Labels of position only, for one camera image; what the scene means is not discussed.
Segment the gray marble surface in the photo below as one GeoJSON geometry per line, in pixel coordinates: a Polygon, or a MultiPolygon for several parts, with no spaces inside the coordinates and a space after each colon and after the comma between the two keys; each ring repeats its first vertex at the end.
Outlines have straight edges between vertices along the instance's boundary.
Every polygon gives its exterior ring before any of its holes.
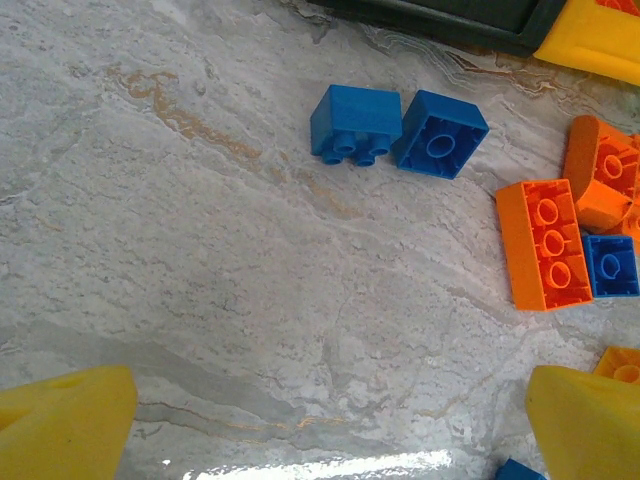
{"type": "Polygon", "coordinates": [[[532,368],[640,345],[638,301],[514,310],[494,192],[559,175],[628,85],[332,21],[302,1],[6,0],[0,388],[123,363],[119,479],[544,471],[532,368]],[[453,182],[309,154],[330,83],[478,104],[453,182]]]}

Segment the marble floor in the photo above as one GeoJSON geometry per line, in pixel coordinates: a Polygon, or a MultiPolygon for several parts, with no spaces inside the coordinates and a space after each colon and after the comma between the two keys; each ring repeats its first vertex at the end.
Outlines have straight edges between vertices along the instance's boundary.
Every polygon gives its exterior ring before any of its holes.
{"type": "Polygon", "coordinates": [[[640,345],[638,301],[514,310],[497,188],[559,175],[590,113],[639,90],[335,21],[302,0],[6,0],[0,10],[0,388],[135,372],[118,479],[544,472],[534,366],[640,345]],[[330,83],[479,105],[453,182],[326,167],[330,83]]]}

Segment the blue block stud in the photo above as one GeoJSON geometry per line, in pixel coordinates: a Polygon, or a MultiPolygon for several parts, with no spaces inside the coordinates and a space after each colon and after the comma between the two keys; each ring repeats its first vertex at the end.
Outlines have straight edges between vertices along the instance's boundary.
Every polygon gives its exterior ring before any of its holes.
{"type": "Polygon", "coordinates": [[[370,167],[402,135],[400,94],[331,85],[311,115],[311,154],[327,165],[351,157],[370,167]]]}
{"type": "Polygon", "coordinates": [[[625,235],[585,235],[584,256],[594,297],[640,295],[633,239],[625,235]]]}
{"type": "Polygon", "coordinates": [[[545,480],[545,478],[510,458],[498,469],[496,480],[545,480]]]}
{"type": "Polygon", "coordinates": [[[419,90],[391,150],[398,168],[452,180],[489,132],[478,107],[419,90]]]}

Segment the yellow plastic piece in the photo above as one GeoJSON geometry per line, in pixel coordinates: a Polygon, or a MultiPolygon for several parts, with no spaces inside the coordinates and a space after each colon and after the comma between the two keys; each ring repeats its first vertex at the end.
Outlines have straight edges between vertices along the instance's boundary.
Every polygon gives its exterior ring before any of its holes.
{"type": "Polygon", "coordinates": [[[537,367],[526,408],[551,479],[639,479],[639,393],[611,378],[537,367]]]}
{"type": "Polygon", "coordinates": [[[640,350],[609,347],[605,350],[593,373],[640,385],[640,350]]]}
{"type": "Polygon", "coordinates": [[[640,85],[640,17],[568,0],[534,56],[640,85]]]}
{"type": "Polygon", "coordinates": [[[0,479],[113,479],[136,404],[122,366],[0,392],[0,479]]]}

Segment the blue toy block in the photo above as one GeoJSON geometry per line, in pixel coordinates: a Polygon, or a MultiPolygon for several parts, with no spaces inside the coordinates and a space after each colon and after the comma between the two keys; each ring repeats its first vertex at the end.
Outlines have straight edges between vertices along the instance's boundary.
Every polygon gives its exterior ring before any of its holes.
{"type": "Polygon", "coordinates": [[[369,167],[402,135],[398,92],[331,85],[311,115],[311,154],[327,165],[353,157],[369,167]]]}
{"type": "Polygon", "coordinates": [[[546,480],[538,472],[534,472],[513,459],[507,460],[496,473],[496,480],[546,480]]]}
{"type": "Polygon", "coordinates": [[[419,90],[391,150],[398,168],[453,180],[489,132],[478,107],[419,90]]]}
{"type": "Polygon", "coordinates": [[[631,237],[584,235],[582,245],[594,297],[640,295],[631,237]]]}

